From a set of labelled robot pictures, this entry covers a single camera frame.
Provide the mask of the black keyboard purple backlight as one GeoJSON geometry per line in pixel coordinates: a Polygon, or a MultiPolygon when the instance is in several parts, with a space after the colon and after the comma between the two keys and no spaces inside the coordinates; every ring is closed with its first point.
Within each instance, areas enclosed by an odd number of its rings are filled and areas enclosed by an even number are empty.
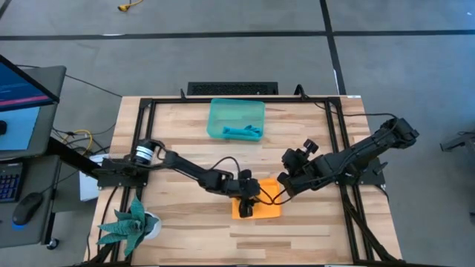
{"type": "Polygon", "coordinates": [[[0,202],[17,202],[22,190],[23,164],[0,164],[0,202]]]}

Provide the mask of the translucent teal plastic basket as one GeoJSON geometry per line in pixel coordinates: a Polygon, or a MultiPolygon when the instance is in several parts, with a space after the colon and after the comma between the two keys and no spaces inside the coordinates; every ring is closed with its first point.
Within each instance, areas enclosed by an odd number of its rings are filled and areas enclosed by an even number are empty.
{"type": "Polygon", "coordinates": [[[213,99],[209,109],[207,134],[214,139],[259,142],[263,137],[266,106],[263,102],[238,99],[213,99]],[[252,125],[262,130],[261,137],[229,136],[224,127],[244,128],[252,125]]]}

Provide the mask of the white box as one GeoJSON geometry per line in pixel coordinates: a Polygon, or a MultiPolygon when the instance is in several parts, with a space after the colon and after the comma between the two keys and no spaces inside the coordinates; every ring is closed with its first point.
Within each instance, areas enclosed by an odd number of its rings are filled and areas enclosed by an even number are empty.
{"type": "MultiPolygon", "coordinates": [[[[102,165],[103,159],[109,158],[109,154],[98,154],[90,156],[89,159],[99,166],[102,165]]],[[[96,199],[99,196],[97,180],[82,172],[79,173],[79,199],[82,202],[96,199]]]]}

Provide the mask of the white plant pot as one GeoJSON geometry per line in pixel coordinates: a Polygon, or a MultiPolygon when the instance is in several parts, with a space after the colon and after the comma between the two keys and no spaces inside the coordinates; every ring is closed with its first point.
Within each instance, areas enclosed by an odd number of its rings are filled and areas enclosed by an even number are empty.
{"type": "Polygon", "coordinates": [[[154,227],[146,233],[144,236],[145,240],[152,240],[155,239],[159,233],[161,232],[162,229],[162,220],[156,215],[151,212],[146,212],[145,217],[148,219],[149,217],[153,217],[154,219],[157,220],[157,222],[154,224],[154,227]]]}

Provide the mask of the black aluminium table frame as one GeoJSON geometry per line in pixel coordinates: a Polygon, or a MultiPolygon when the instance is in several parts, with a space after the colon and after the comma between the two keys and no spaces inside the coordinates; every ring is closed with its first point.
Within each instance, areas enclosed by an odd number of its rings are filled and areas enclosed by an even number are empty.
{"type": "Polygon", "coordinates": [[[387,198],[361,176],[410,128],[367,118],[349,96],[125,97],[71,267],[397,264],[387,198]]]}

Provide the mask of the green artificial plant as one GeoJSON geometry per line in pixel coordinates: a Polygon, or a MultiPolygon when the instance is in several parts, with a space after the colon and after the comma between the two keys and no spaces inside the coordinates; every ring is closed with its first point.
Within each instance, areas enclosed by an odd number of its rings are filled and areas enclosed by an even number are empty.
{"type": "Polygon", "coordinates": [[[116,222],[99,225],[98,228],[107,234],[96,242],[97,245],[107,245],[126,241],[124,256],[128,257],[144,240],[144,236],[157,222],[153,217],[145,217],[145,208],[137,197],[131,201],[128,213],[115,210],[116,222]]]}

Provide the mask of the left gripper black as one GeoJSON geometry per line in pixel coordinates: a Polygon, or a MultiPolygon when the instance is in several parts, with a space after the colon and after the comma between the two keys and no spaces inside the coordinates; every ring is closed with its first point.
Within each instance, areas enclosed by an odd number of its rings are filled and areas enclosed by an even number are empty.
{"type": "Polygon", "coordinates": [[[253,207],[258,201],[255,199],[260,194],[260,184],[252,177],[250,170],[243,170],[237,179],[226,181],[226,196],[237,200],[237,212],[240,218],[253,215],[253,207]]]}

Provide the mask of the black perforated floor grille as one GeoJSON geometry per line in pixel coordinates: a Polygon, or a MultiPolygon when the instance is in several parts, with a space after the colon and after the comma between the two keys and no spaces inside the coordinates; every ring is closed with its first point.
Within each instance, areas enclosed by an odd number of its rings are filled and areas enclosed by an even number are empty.
{"type": "Polygon", "coordinates": [[[277,82],[189,82],[189,96],[278,95],[277,82]]]}

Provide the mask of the blue microfiber towel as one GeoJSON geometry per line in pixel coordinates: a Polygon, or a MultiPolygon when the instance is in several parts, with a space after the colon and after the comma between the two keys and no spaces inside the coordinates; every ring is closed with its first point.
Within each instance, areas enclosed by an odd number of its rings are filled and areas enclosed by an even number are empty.
{"type": "Polygon", "coordinates": [[[223,134],[229,136],[250,136],[258,138],[262,136],[262,130],[252,125],[247,125],[244,128],[224,127],[223,134]]]}

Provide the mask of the black metal stand foot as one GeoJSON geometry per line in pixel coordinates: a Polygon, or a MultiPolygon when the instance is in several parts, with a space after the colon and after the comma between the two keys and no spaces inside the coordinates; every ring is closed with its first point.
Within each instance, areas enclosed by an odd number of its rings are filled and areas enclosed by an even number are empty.
{"type": "Polygon", "coordinates": [[[458,147],[465,147],[471,159],[475,160],[475,130],[460,131],[457,136],[439,144],[444,152],[451,152],[458,147]]]}

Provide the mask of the orange microfiber towel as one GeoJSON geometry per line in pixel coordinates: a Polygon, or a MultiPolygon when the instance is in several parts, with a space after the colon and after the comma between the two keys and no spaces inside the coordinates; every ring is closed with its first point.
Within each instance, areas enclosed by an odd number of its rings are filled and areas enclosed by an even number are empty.
{"type": "MultiPolygon", "coordinates": [[[[264,192],[260,192],[258,195],[258,198],[265,202],[270,202],[272,198],[280,192],[279,183],[274,178],[260,179],[259,184],[262,189],[269,194],[269,197],[265,195],[264,192]]],[[[252,215],[250,217],[241,217],[239,214],[239,204],[240,201],[238,199],[232,198],[233,220],[270,219],[279,217],[281,215],[280,205],[266,205],[262,202],[257,202],[252,206],[252,215]]]]}

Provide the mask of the computer monitor blue screen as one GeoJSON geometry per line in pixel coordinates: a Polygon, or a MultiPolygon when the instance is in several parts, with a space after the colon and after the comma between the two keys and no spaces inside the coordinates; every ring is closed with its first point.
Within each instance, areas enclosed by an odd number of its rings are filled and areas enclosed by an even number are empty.
{"type": "Polygon", "coordinates": [[[0,55],[0,111],[58,103],[58,96],[0,55]]]}

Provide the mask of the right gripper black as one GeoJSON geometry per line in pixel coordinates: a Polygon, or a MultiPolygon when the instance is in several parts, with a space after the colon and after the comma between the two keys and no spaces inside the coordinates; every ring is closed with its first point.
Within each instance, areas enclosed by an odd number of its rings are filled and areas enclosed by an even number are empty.
{"type": "Polygon", "coordinates": [[[308,160],[309,155],[314,154],[317,150],[318,145],[307,139],[304,142],[303,150],[289,148],[281,157],[287,172],[280,173],[278,181],[284,186],[290,197],[295,197],[309,189],[317,191],[327,185],[327,181],[316,169],[315,163],[308,160]]]}

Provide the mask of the black computer mouse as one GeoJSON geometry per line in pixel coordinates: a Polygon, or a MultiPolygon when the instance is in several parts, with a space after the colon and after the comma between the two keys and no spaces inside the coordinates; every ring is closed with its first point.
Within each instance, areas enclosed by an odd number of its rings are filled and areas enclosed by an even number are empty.
{"type": "Polygon", "coordinates": [[[32,219],[40,205],[42,204],[43,196],[38,192],[28,194],[16,206],[12,221],[15,225],[26,225],[32,219]]]}

